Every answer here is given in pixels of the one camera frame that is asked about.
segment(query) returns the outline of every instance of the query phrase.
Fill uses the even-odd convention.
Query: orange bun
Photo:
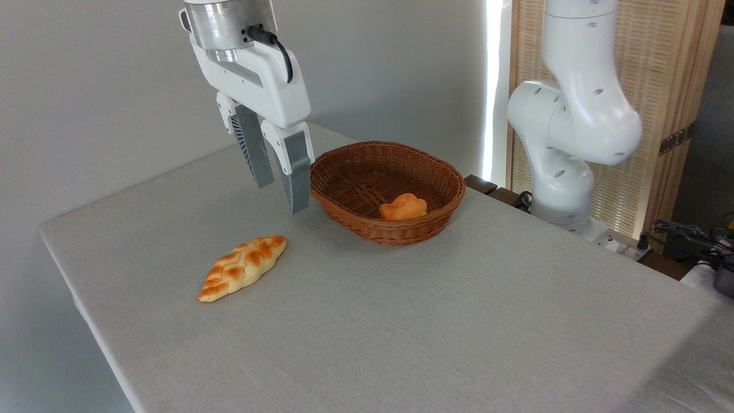
[[[426,214],[428,205],[412,193],[404,193],[395,198],[392,204],[379,207],[379,216],[383,220],[409,220]]]

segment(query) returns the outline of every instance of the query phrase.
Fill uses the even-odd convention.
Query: white wall
[[[130,410],[37,227],[233,144],[181,7],[0,0],[0,412]],[[481,170],[484,0],[274,7],[313,121]]]

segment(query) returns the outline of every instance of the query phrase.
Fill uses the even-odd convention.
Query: metal cylinder
[[[250,39],[244,34],[249,26],[263,25],[276,32],[273,6],[270,0],[227,0],[219,3],[186,3],[196,43],[217,60],[236,60],[235,49],[248,47]]]

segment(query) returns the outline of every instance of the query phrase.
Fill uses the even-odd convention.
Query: bamboo panel
[[[717,8],[721,12],[723,1],[620,0],[614,51],[617,74],[642,117],[644,133],[637,152],[622,165],[590,165],[596,181],[592,216],[615,231],[636,237],[650,223],[646,218],[667,211],[660,205],[672,208],[675,202],[685,150],[679,147],[660,158],[658,150],[662,139],[695,119],[701,78],[708,71],[718,28],[718,21],[714,24],[709,19]],[[516,4],[515,86],[531,79],[552,79],[542,63],[543,3],[519,0]],[[530,190],[529,163],[516,135],[508,149],[512,152],[509,187],[515,192]],[[648,210],[648,205],[656,209]]]

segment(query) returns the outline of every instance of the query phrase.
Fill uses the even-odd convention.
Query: braided bread
[[[270,235],[238,245],[218,259],[206,276],[198,301],[216,301],[259,280],[286,249],[286,238]]]

